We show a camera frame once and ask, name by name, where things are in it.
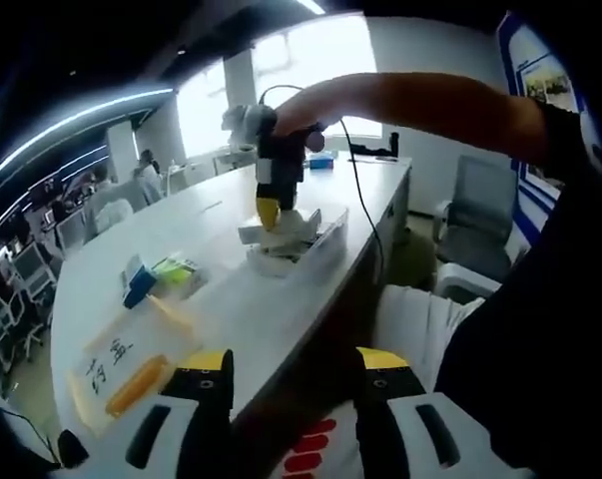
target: white table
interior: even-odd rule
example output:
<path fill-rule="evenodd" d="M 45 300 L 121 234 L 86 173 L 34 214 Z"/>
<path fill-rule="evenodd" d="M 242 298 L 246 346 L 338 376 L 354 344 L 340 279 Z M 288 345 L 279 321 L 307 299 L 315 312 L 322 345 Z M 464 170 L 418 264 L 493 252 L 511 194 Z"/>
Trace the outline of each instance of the white table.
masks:
<path fill-rule="evenodd" d="M 357 167 L 365 205 L 379 225 L 387 211 L 393 212 L 392 202 L 404 198 L 410 160 Z M 234 417 L 306 342 L 345 285 L 372 240 L 351 163 L 334 162 L 333 171 L 305 170 L 299 184 L 299 208 L 340 204 L 349 209 L 344 258 L 324 277 L 301 287 L 260 276 L 246 264 L 236 228 L 256 212 L 255 187 L 254 167 L 190 187 L 112 227 L 63 264 L 52 323 L 54 396 L 61 426 L 77 434 L 88 450 L 94 439 L 78 418 L 67 375 L 86 342 L 124 310 L 119 273 L 133 253 L 153 264 L 179 250 L 225 272 L 180 310 L 196 312 L 195 336 L 205 348 L 233 350 Z"/>

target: window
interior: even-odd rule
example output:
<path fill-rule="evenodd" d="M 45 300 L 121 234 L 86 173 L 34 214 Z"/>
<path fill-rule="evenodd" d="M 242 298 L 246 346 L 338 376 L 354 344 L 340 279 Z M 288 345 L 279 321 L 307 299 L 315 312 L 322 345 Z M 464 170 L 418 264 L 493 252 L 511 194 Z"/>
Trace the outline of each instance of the window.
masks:
<path fill-rule="evenodd" d="M 306 87 L 349 73 L 375 72 L 375 59 L 364 18 L 330 17 L 305 23 L 257 42 L 253 50 L 258 98 L 273 85 Z M 277 107 L 295 93 L 279 88 L 268 92 L 266 103 Z M 382 125 L 362 118 L 344 118 L 352 136 L 381 137 Z M 325 134 L 344 135 L 340 125 Z"/>
<path fill-rule="evenodd" d="M 177 95 L 177 110 L 187 158 L 212 152 L 228 143 L 230 132 L 221 130 L 227 109 L 222 61 L 183 84 Z"/>

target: person's arm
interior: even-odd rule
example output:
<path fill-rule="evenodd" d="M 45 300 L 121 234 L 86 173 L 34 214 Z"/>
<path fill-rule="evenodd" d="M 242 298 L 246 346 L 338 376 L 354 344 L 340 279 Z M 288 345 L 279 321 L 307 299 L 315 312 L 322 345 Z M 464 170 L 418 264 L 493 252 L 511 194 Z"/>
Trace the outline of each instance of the person's arm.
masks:
<path fill-rule="evenodd" d="M 543 166 L 547 136 L 531 99 L 438 73 L 363 73 L 318 83 L 282 104 L 276 134 L 345 115 L 413 128 Z"/>

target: black cable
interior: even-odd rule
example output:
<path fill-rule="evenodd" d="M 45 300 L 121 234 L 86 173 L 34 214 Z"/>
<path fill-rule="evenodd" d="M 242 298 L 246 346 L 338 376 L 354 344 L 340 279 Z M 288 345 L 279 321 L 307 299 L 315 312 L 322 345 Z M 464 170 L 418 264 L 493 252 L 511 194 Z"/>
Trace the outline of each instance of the black cable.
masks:
<path fill-rule="evenodd" d="M 37 428 L 34 427 L 34 424 L 32 424 L 32 421 L 30 419 L 28 419 L 27 417 L 25 417 L 24 415 L 21 414 L 17 414 L 16 412 L 12 412 L 12 411 L 8 411 L 7 409 L 4 409 L 2 407 L 0 407 L 0 410 L 4 413 L 4 414 L 8 414 L 10 416 L 14 416 L 14 417 L 19 417 L 21 419 L 24 419 L 28 424 L 30 424 L 30 427 L 32 428 L 32 430 L 34 431 L 34 433 L 37 435 L 37 437 L 39 438 L 39 440 L 43 443 L 43 445 L 45 446 L 45 448 L 50 451 L 50 454 L 52 455 L 52 459 L 54 460 L 54 462 L 56 462 L 57 464 L 61 464 L 61 461 L 59 461 L 59 458 L 57 457 L 57 455 L 54 453 L 54 449 L 52 449 L 52 444 L 50 443 L 50 439 L 48 438 L 47 442 L 45 439 L 43 439 L 43 437 L 41 437 L 41 434 L 39 434 L 39 431 L 37 431 Z"/>
<path fill-rule="evenodd" d="M 294 90 L 303 90 L 303 88 L 298 87 L 296 85 L 273 85 L 265 89 L 265 91 L 261 94 L 259 98 L 259 105 L 263 105 L 265 101 L 265 95 L 268 91 L 273 90 L 275 88 L 293 88 Z M 380 240 L 380 235 L 378 234 L 378 230 L 376 229 L 369 212 L 367 211 L 367 207 L 364 205 L 364 200 L 362 199 L 362 191 L 360 190 L 360 180 L 358 179 L 358 167 L 356 166 L 356 159 L 353 157 L 353 147 L 351 145 L 351 138 L 349 137 L 349 132 L 347 131 L 347 127 L 344 125 L 344 121 L 342 119 L 339 120 L 342 125 L 342 130 L 344 131 L 344 135 L 347 139 L 347 146 L 349 147 L 349 155 L 351 156 L 351 165 L 353 166 L 353 177 L 356 180 L 356 189 L 358 190 L 358 198 L 360 199 L 360 205 L 362 206 L 362 210 L 364 211 L 367 220 L 369 221 L 369 225 L 371 226 L 371 230 L 373 231 L 373 237 L 378 244 L 378 254 L 380 255 L 380 274 L 384 271 L 384 251 L 382 250 L 382 241 Z"/>

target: orange object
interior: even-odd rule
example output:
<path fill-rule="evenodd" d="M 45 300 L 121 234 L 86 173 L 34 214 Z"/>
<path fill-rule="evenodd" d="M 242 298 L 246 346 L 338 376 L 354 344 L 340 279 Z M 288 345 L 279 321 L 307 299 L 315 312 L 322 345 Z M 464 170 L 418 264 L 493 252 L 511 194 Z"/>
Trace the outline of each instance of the orange object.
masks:
<path fill-rule="evenodd" d="M 105 412 L 119 417 L 132 404 L 141 399 L 159 380 L 168 358 L 164 354 L 151 357 L 134 375 L 112 396 L 105 406 Z"/>

